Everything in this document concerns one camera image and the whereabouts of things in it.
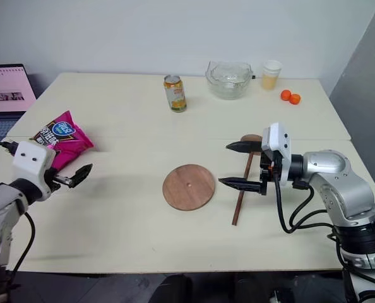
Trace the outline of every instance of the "wooden stick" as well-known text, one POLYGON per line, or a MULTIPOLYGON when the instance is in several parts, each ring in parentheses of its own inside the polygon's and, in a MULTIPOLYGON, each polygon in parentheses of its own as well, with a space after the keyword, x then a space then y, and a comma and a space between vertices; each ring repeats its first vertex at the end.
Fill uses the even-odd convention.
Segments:
MULTIPOLYGON (((246 162, 245 173, 244 173, 245 180, 248 179, 249 171, 251 170, 253 155, 254 153, 250 153, 248 157, 248 161, 246 162)), ((244 198, 244 193, 245 191, 239 192, 237 206, 235 207, 234 217, 232 219, 232 225, 235 225, 235 226, 237 225, 237 222, 238 222, 239 212, 241 211, 242 199, 244 198)))

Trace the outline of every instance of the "laptop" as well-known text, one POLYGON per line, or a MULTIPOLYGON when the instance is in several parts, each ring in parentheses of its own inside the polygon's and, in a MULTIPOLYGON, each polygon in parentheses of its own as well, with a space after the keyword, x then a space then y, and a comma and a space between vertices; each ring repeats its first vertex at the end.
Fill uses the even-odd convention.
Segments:
POLYGON ((0 65, 0 141, 36 101, 22 64, 0 65))

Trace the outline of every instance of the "laptop screen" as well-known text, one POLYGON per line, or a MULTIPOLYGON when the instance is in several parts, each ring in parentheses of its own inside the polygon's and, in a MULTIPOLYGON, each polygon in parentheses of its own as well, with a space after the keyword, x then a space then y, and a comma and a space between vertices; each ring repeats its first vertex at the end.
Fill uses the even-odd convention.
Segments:
POLYGON ((25 112, 34 101, 23 65, 0 65, 0 112, 25 112))

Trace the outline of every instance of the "white table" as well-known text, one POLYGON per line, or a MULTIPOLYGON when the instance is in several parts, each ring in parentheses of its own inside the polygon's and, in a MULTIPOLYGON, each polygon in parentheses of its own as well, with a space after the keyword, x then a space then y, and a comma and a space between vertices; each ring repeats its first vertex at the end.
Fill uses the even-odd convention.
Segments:
MULTIPOLYGON (((237 270, 322 270, 339 268, 329 229, 281 229, 274 186, 268 195, 247 193, 238 226, 231 225, 238 191, 217 183, 211 201, 196 211, 178 211, 162 196, 165 176, 177 166, 196 163, 215 178, 241 176, 247 155, 226 150, 230 140, 202 138, 93 137, 96 149, 84 153, 63 174, 94 163, 77 188, 62 188, 30 214, 36 238, 23 271, 59 273, 157 273, 237 270)), ((331 148, 348 156, 356 173, 375 184, 349 141, 293 140, 292 152, 331 148)), ((0 182, 9 182, 11 156, 0 148, 0 182)), ((251 179, 259 179, 254 158, 251 179)), ((289 213, 307 196, 282 189, 289 213)), ((316 196, 306 211, 323 208, 316 196)), ((318 221, 327 215, 319 215, 318 221)), ((9 268, 15 265, 30 236, 26 219, 13 231, 9 268)))
POLYGON ((297 140, 349 140, 350 136, 318 80, 277 82, 270 92, 253 80, 245 97, 222 100, 204 77, 182 77, 187 111, 171 112, 163 76, 63 73, 28 110, 9 136, 33 136, 66 110, 90 136, 237 140, 282 122, 297 140), (292 105, 280 92, 300 93, 292 105))

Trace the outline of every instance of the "plastic cup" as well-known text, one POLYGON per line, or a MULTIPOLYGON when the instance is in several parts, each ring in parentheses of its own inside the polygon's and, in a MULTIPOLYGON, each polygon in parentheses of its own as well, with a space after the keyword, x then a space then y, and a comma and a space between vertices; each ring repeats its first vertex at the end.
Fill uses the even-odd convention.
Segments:
POLYGON ((263 63, 262 87, 265 90, 272 90, 276 86, 276 81, 283 64, 276 60, 267 60, 263 63))

